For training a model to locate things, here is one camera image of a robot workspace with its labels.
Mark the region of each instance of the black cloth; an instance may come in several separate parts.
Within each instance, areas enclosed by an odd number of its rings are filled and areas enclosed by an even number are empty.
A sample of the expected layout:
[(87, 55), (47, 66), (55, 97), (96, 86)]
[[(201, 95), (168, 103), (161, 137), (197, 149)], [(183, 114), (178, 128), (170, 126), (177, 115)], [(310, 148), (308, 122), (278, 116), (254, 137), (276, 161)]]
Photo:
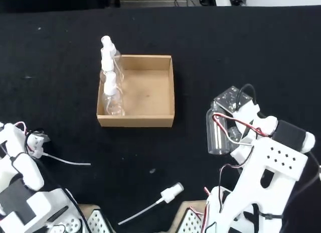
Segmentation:
[[(205, 199), (230, 156), (207, 153), (205, 114), (231, 85), (252, 83), (265, 115), (316, 135), (321, 160), (321, 7), (162, 8), (0, 15), (0, 121), (43, 127), (55, 156), (41, 160), (78, 202), (102, 207), (118, 232), (167, 230), (185, 200)], [(172, 55), (176, 115), (170, 129), (101, 128), (96, 118), (100, 38), (123, 54)], [(310, 179), (309, 160), (295, 189)], [(222, 185), (233, 189), (227, 169)], [(165, 188), (185, 190), (132, 222)], [(286, 210), (286, 232), (317, 232), (321, 183)]]

